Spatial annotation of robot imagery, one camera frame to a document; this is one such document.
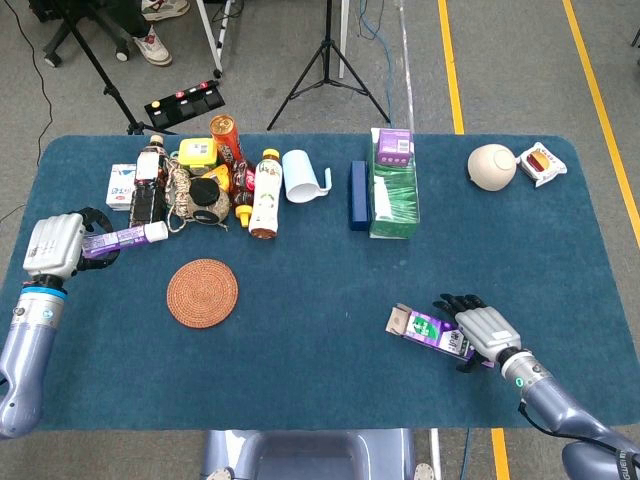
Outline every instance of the office chair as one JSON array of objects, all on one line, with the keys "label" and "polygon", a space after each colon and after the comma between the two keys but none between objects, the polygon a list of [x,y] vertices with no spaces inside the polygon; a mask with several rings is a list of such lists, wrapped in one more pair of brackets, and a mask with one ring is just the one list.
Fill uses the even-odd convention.
[{"label": "office chair", "polygon": [[[109,36],[109,38],[111,38],[113,43],[115,43],[116,58],[121,62],[129,60],[129,48],[127,47],[126,39],[121,37],[98,13],[98,10],[104,6],[102,0],[72,0],[59,2],[59,4],[62,8],[67,10],[74,25],[83,18],[88,18],[89,20],[96,22],[98,26]],[[40,22],[60,18],[56,13],[55,8],[53,8],[53,5],[51,5],[48,0],[29,0],[29,6]],[[49,66],[55,68],[62,63],[62,59],[56,53],[56,49],[60,44],[62,44],[62,42],[64,42],[69,33],[71,33],[69,27],[63,22],[51,41],[43,48],[45,53],[44,61],[47,62]]]}]

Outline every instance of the food package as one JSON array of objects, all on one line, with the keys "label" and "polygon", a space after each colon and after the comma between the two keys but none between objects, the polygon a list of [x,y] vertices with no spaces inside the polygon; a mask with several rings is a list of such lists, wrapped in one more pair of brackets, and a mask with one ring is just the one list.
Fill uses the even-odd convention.
[{"label": "food package", "polygon": [[536,142],[516,159],[522,169],[535,182],[536,188],[567,173],[567,166],[542,143]]},{"label": "food package", "polygon": [[404,167],[376,162],[380,129],[371,129],[369,156],[370,238],[407,239],[420,224],[415,155]]}]

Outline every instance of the robotic arm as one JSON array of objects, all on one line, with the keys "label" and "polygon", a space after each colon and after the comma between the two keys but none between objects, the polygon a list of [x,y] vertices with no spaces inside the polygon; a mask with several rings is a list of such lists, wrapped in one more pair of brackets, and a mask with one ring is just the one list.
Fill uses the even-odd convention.
[{"label": "robotic arm", "polygon": [[82,239],[94,222],[113,231],[93,208],[40,220],[33,229],[23,264],[32,280],[23,285],[0,356],[0,384],[9,386],[0,399],[0,439],[25,435],[40,420],[44,374],[67,297],[63,283],[78,271],[105,268],[118,256],[82,256]]},{"label": "robotic arm", "polygon": [[[577,440],[562,451],[569,478],[640,478],[640,448],[603,425],[567,393],[530,351],[522,349],[520,335],[495,308],[475,295],[445,294],[442,299],[434,305],[454,319],[476,350],[468,366],[484,360],[499,364],[504,379],[520,395],[518,411],[532,426],[548,435]],[[538,413],[549,430],[533,422],[527,406]]]}]

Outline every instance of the yellow floor line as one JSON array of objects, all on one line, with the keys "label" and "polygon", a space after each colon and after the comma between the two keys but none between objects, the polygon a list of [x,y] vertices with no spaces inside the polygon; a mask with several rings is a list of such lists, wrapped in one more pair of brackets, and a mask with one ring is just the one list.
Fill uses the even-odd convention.
[{"label": "yellow floor line", "polygon": [[462,107],[460,107],[460,94],[458,93],[456,64],[453,58],[453,44],[451,43],[451,30],[449,29],[447,0],[438,0],[438,10],[440,11],[440,30],[442,31],[442,46],[444,48],[444,64],[447,68],[447,81],[449,82],[453,131],[457,135],[463,135],[464,123],[462,121]]},{"label": "yellow floor line", "polygon": [[504,430],[502,428],[491,429],[491,443],[493,443],[493,459],[496,464],[496,478],[497,480],[509,480],[507,444],[504,441]]},{"label": "yellow floor line", "polygon": [[620,152],[618,151],[616,137],[613,134],[613,128],[611,128],[609,116],[607,115],[607,110],[604,107],[600,88],[598,88],[598,82],[596,81],[596,76],[593,72],[593,68],[591,67],[587,47],[582,39],[582,33],[580,33],[580,27],[578,26],[578,20],[576,19],[576,14],[573,10],[571,0],[562,0],[562,3],[564,4],[564,10],[567,13],[567,20],[569,20],[569,26],[571,27],[571,33],[573,34],[573,40],[576,43],[576,48],[578,49],[578,55],[580,55],[584,74],[587,77],[587,83],[589,84],[589,90],[591,91],[591,98],[593,99],[593,104],[596,107],[596,112],[598,112],[600,127],[602,128],[602,133],[607,143],[607,148],[609,149],[609,156],[611,157],[613,170],[615,171],[616,178],[618,179],[622,199],[627,207],[627,214],[631,221],[631,227],[633,228],[633,233],[636,236],[638,248],[640,248],[640,216],[638,215],[638,208],[636,207],[636,202],[633,199],[631,186],[629,185],[627,173],[625,172],[624,164],[622,163],[622,157],[620,157]]},{"label": "yellow floor line", "polygon": [[[457,135],[464,134],[464,122],[462,120],[462,107],[460,106],[460,94],[458,92],[458,77],[453,56],[453,43],[451,42],[451,29],[449,28],[449,13],[447,0],[438,0],[440,12],[440,31],[442,32],[442,47],[444,48],[444,64],[447,69],[447,81],[449,83],[449,98],[451,100],[451,114],[453,116],[453,131]],[[493,458],[496,465],[496,479],[509,480],[509,460],[507,446],[504,441],[504,430],[491,429],[491,441],[493,443]]]}]

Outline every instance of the blue box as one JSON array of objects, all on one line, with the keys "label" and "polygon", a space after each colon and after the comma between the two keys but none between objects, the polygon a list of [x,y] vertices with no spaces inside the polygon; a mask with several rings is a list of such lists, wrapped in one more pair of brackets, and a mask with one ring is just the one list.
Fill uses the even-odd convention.
[{"label": "blue box", "polygon": [[353,160],[349,174],[351,230],[369,229],[367,162]]}]

